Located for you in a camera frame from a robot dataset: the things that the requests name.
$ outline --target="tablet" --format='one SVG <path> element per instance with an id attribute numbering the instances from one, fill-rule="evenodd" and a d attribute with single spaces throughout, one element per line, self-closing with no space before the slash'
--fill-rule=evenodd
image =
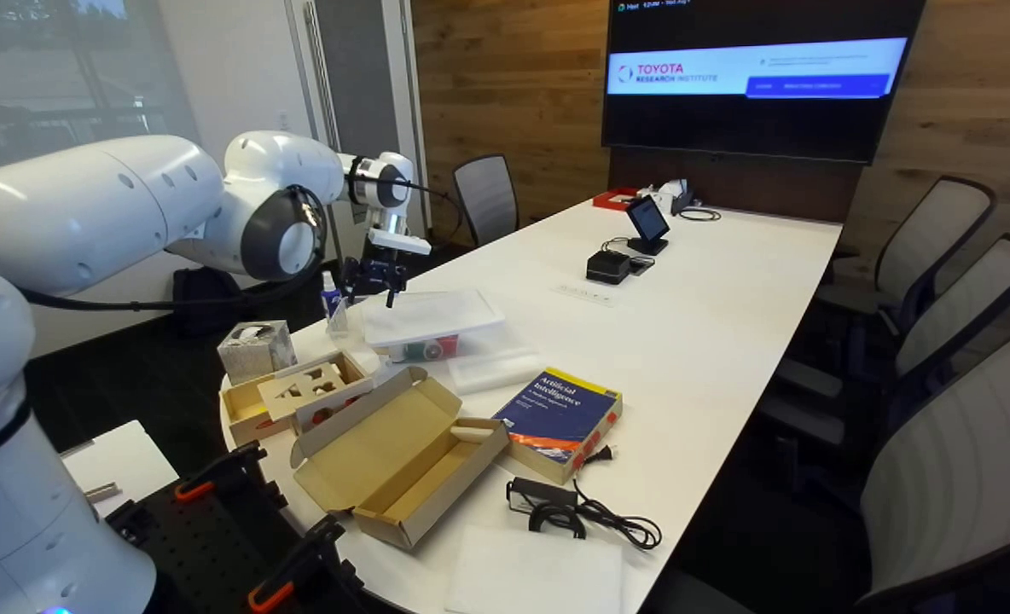
<path id="1" fill-rule="evenodd" d="M 652 197 L 634 197 L 630 207 L 627 207 L 630 222 L 634 222 L 634 231 L 640 238 L 630 238 L 630 249 L 640 251 L 661 251 L 670 242 L 670 222 L 661 214 L 661 207 L 652 200 Z"/>

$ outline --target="screen display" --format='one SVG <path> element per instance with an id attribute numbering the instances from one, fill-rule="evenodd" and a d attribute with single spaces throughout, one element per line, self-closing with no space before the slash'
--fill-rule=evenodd
<path id="1" fill-rule="evenodd" d="M 607 95 L 885 100 L 907 39 L 619 51 Z"/>
<path id="2" fill-rule="evenodd" d="M 630 200 L 627 214 L 634 222 L 641 242 L 657 242 L 670 231 L 665 214 L 652 197 Z"/>
<path id="3" fill-rule="evenodd" d="M 605 142 L 858 162 L 920 0 L 611 0 Z"/>

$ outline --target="blue book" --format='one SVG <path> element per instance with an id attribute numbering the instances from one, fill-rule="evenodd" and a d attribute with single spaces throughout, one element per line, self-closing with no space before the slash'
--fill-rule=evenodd
<path id="1" fill-rule="evenodd" d="M 497 421 L 518 460 L 543 478 L 567 482 L 605 444 L 619 412 L 613 390 L 547 369 L 497 409 Z"/>

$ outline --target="cardboard lid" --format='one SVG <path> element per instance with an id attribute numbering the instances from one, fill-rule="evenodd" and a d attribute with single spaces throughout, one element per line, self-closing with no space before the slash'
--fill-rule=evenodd
<path id="1" fill-rule="evenodd" d="M 348 513 L 413 463 L 459 421 L 462 398 L 422 369 L 404 369 L 294 444 L 298 486 Z"/>

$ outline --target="gray chair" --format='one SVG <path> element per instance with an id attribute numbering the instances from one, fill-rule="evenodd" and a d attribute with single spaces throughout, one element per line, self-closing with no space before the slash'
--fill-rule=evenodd
<path id="1" fill-rule="evenodd" d="M 1010 562 L 1010 342 L 886 438 L 859 488 L 858 522 L 872 583 L 849 611 L 951 611 L 955 591 Z M 665 604 L 657 611 L 730 611 L 696 581 L 683 598 L 672 588 Z"/>
<path id="2" fill-rule="evenodd" d="M 873 282 L 829 282 L 816 301 L 862 317 L 881 313 L 886 329 L 905 334 L 931 301 L 934 273 L 990 220 L 994 205 L 990 187 L 938 176 L 885 242 Z"/>
<path id="3" fill-rule="evenodd" d="M 517 231 L 517 190 L 504 157 L 476 157 L 455 170 L 476 246 Z"/>
<path id="4" fill-rule="evenodd" d="M 793 344 L 795 354 L 848 371 L 876 365 L 873 359 L 893 353 L 899 339 L 931 305 L 938 270 L 990 220 L 994 205 L 990 187 L 938 176 L 885 242 L 873 279 L 829 273 Z"/>
<path id="5" fill-rule="evenodd" d="M 950 359 L 976 339 L 990 317 L 1010 306 L 1010 237 L 996 238 L 905 334 L 891 371 L 876 381 L 841 379 L 807 363 L 786 359 L 761 403 L 761 421 L 862 460 L 881 438 L 918 406 Z"/>

